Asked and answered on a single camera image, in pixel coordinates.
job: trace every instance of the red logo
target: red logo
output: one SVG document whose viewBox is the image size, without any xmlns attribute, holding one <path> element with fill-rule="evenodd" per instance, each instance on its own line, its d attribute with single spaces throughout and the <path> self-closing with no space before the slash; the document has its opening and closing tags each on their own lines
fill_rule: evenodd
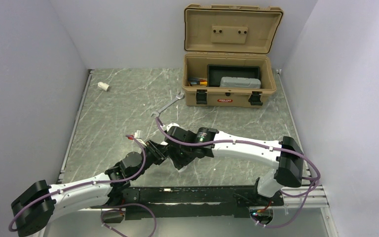
<svg viewBox="0 0 379 237">
<path fill-rule="evenodd" d="M 233 100 L 230 99 L 218 99 L 217 102 L 231 103 Z"/>
</svg>

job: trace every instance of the gray marble surface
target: gray marble surface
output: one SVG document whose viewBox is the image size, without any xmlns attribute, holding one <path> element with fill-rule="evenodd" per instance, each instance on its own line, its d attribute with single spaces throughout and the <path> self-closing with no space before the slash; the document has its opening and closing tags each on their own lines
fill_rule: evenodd
<svg viewBox="0 0 379 237">
<path fill-rule="evenodd" d="M 161 108 L 181 90 L 182 69 L 95 70 L 79 117 L 69 152 L 65 177 L 68 183 L 89 178 L 123 159 L 140 152 L 126 134 L 142 130 L 142 138 L 160 143 L 151 112 Z M 231 107 L 188 107 L 181 100 L 162 113 L 165 124 L 178 123 L 197 131 L 212 127 L 227 133 L 260 140 L 297 140 L 278 77 L 277 92 L 260 109 Z M 108 92 L 97 87 L 103 81 Z M 259 163 L 227 157 L 196 159 L 178 173 L 172 161 L 153 165 L 132 186 L 252 185 L 269 171 Z"/>
</svg>

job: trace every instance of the tan toolbox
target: tan toolbox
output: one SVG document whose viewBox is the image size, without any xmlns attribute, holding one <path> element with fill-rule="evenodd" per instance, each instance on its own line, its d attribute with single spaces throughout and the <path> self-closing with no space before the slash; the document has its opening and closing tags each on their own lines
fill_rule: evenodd
<svg viewBox="0 0 379 237">
<path fill-rule="evenodd" d="M 188 106 L 258 108 L 276 91 L 269 53 L 283 11 L 279 7 L 191 4 L 185 8 L 184 78 Z M 207 80 L 208 65 L 259 66 L 260 88 L 191 86 Z"/>
</svg>

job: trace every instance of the open toolbox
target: open toolbox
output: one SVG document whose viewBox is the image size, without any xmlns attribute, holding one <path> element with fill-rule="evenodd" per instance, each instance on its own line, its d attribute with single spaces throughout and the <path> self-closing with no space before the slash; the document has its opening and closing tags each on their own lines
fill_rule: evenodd
<svg viewBox="0 0 379 237">
<path fill-rule="evenodd" d="M 276 91 L 269 53 L 279 7 L 191 4 L 185 8 L 184 78 L 188 106 L 260 107 Z M 228 87 L 229 78 L 259 80 L 259 88 Z M 202 83 L 190 84 L 199 79 Z"/>
</svg>

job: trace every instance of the combination wrench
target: combination wrench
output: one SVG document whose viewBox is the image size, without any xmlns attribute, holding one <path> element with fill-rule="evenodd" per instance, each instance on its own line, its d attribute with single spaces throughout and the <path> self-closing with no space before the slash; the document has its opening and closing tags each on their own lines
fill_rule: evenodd
<svg viewBox="0 0 379 237">
<path fill-rule="evenodd" d="M 159 117 L 160 113 L 162 113 L 164 110 L 166 110 L 169 106 L 171 106 L 173 103 L 177 102 L 178 100 L 181 100 L 181 99 L 184 99 L 184 98 L 185 98 L 185 94 L 182 93 L 181 91 L 178 92 L 178 94 L 176 95 L 176 97 L 173 98 L 171 101 L 169 101 L 165 106 L 163 106 L 159 110 L 153 111 L 151 117 L 153 117 L 153 115 L 155 115 L 155 117 Z"/>
</svg>

